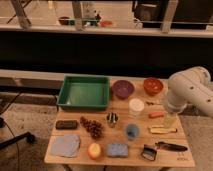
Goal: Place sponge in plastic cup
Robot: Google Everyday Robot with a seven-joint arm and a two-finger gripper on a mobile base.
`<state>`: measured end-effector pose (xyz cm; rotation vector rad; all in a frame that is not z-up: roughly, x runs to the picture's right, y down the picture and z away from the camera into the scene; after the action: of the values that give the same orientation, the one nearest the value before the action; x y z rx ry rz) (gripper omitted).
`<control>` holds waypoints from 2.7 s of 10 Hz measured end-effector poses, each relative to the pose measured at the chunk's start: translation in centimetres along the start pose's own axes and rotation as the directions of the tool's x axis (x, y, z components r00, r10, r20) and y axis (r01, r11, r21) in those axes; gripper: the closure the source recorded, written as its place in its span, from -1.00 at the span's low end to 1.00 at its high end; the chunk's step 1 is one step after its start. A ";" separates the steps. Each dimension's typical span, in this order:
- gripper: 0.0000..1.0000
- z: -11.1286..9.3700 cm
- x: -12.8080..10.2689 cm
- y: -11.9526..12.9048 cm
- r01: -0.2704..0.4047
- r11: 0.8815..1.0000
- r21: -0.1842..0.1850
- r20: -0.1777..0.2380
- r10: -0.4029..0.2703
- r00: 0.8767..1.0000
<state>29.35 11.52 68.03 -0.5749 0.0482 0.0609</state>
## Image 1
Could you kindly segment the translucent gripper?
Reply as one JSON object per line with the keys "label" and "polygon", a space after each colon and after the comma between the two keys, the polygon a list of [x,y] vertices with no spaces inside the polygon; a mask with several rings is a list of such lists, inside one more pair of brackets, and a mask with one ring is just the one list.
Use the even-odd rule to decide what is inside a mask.
{"label": "translucent gripper", "polygon": [[177,120],[177,111],[175,109],[164,107],[166,113],[164,115],[163,125],[165,128],[171,128]]}

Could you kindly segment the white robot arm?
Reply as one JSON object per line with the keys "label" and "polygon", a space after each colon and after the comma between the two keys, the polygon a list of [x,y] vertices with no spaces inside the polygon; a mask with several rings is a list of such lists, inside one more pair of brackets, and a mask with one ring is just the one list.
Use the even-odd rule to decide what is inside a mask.
{"label": "white robot arm", "polygon": [[213,117],[213,90],[209,88],[211,75],[204,67],[192,67],[172,74],[168,81],[168,91],[162,99],[166,111],[163,125],[171,128],[177,115],[191,103],[203,113]]}

